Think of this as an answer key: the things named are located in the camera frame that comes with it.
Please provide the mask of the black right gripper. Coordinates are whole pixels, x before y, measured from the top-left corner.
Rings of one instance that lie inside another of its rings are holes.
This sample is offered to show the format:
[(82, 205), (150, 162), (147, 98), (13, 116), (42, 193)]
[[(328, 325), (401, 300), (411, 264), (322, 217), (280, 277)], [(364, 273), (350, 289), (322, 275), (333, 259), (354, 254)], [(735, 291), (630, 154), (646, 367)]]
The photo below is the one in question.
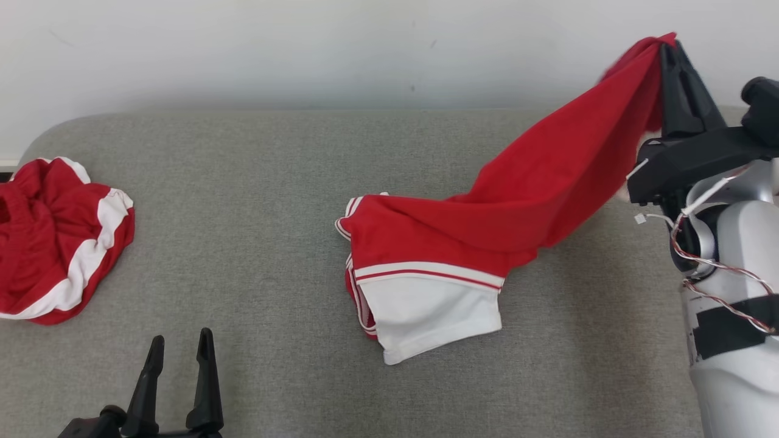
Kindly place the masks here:
[(686, 189), (704, 178), (754, 160), (777, 157), (776, 130), (726, 128), (721, 112), (680, 41), (660, 48), (660, 75), (662, 135), (700, 135), (649, 139), (642, 144), (634, 171), (627, 178), (631, 203), (658, 203), (671, 192)]

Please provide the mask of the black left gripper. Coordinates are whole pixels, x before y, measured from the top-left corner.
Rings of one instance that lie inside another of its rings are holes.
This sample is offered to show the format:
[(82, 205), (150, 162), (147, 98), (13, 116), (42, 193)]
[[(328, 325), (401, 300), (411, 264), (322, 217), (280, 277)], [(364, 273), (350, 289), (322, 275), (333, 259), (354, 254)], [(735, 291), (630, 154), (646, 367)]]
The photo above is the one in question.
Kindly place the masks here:
[(72, 419), (58, 437), (222, 437), (225, 416), (214, 337), (209, 328), (203, 328), (198, 339), (198, 379), (193, 408), (186, 417), (188, 430), (159, 433), (156, 398), (164, 346), (164, 336), (154, 336), (127, 413), (119, 406), (106, 405), (98, 417)]

